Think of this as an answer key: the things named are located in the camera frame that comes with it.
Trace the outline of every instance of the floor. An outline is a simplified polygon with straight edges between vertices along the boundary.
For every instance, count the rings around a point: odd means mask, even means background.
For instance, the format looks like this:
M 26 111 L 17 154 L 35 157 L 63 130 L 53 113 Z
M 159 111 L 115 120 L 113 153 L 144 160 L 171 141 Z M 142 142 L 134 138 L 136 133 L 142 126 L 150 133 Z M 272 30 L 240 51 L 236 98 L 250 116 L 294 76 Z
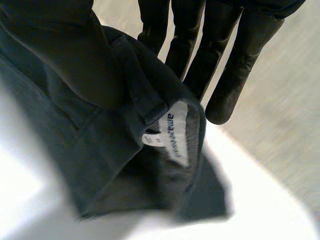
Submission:
M 308 0 L 286 19 L 279 32 L 263 49 L 231 120 L 221 126 L 307 205 L 318 220 L 319 10 L 319 0 Z M 102 24 L 117 28 L 135 38 L 142 29 L 137 0 L 122 0 L 121 3 L 95 0 L 94 11 Z M 170 12 L 167 38 L 159 54 L 163 61 L 173 34 L 173 14 Z M 236 29 L 204 96 L 204 106 L 223 71 L 235 36 Z

